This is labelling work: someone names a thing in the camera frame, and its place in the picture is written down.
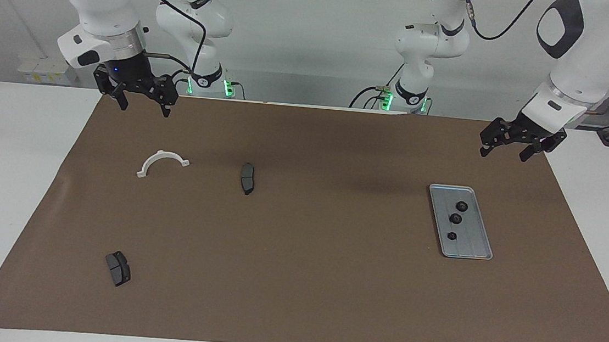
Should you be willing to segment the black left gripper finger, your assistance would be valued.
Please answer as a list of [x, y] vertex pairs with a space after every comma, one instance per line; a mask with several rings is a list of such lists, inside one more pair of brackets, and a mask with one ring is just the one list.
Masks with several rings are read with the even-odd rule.
[[559, 144], [567, 138], [567, 133], [565, 129], [562, 129], [551, 135], [549, 137], [544, 138], [534, 138], [534, 141], [529, 143], [523, 150], [520, 152], [519, 159], [522, 162], [527, 162], [530, 158], [535, 156], [536, 154], [540, 154], [541, 152], [549, 153], [558, 147]]
[[517, 142], [519, 128], [517, 125], [499, 117], [482, 129], [479, 136], [481, 137], [482, 144], [479, 151], [480, 155], [484, 158], [489, 155], [494, 148]]

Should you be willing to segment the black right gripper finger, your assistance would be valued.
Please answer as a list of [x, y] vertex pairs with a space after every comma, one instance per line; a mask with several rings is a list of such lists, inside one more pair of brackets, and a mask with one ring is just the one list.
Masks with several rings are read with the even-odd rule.
[[113, 83], [105, 65], [98, 65], [95, 68], [94, 80], [102, 95], [114, 99], [119, 105], [119, 109], [126, 111], [128, 102], [124, 93], [125, 85], [119, 82]]
[[149, 99], [160, 105], [163, 117], [170, 117], [171, 108], [176, 105], [179, 96], [170, 75], [152, 77]]

